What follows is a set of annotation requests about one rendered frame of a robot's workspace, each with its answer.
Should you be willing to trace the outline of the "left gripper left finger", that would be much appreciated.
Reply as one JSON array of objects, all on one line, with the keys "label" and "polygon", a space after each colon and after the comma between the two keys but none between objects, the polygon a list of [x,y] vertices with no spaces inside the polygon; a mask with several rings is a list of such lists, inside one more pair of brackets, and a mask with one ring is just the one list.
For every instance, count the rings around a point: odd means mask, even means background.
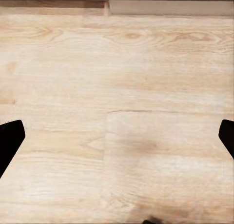
[{"label": "left gripper left finger", "polygon": [[21,120],[0,125],[0,178],[25,138]]}]

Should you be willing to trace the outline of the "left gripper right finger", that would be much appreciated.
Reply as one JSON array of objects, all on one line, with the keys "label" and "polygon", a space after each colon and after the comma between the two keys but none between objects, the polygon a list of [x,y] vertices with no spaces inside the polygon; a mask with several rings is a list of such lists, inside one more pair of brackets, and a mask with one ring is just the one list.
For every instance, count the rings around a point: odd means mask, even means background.
[{"label": "left gripper right finger", "polygon": [[218,136],[234,159],[234,122],[224,119]]}]

